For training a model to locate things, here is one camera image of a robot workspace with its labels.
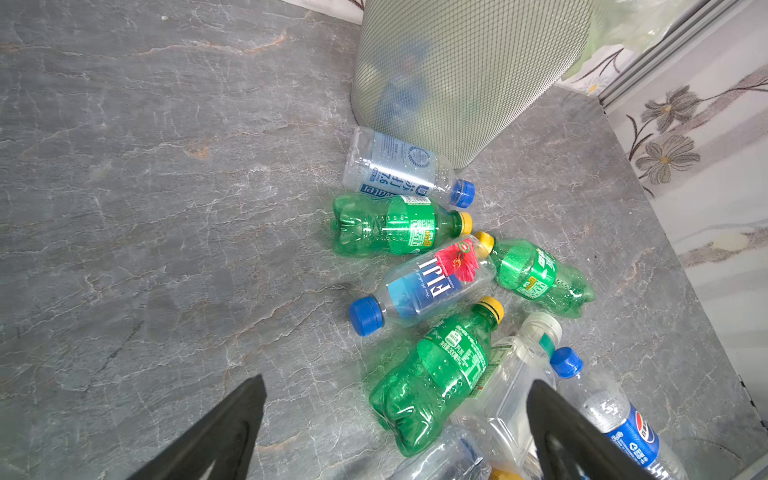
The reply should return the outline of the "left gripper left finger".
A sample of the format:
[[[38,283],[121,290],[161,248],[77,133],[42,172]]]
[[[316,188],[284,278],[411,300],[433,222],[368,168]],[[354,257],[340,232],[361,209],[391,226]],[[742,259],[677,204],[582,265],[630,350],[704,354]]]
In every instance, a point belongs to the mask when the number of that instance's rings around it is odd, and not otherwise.
[[[264,416],[262,375],[246,379],[133,479],[244,479]]]

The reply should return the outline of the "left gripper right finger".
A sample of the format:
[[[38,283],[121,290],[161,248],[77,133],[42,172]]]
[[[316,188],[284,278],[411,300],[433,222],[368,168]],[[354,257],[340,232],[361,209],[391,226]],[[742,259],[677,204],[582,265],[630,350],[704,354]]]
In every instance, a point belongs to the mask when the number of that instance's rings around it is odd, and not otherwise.
[[[527,407],[546,479],[653,478],[545,382],[534,381]]]

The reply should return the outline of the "Pepsi bottle blue cap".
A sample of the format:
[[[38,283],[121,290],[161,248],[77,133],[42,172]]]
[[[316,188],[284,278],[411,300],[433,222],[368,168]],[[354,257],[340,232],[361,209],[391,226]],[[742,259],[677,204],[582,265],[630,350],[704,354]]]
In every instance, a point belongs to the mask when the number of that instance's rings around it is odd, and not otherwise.
[[[560,377],[558,392],[635,463],[656,479],[688,477],[677,455],[610,375],[586,367],[570,347],[555,350],[550,365]]]

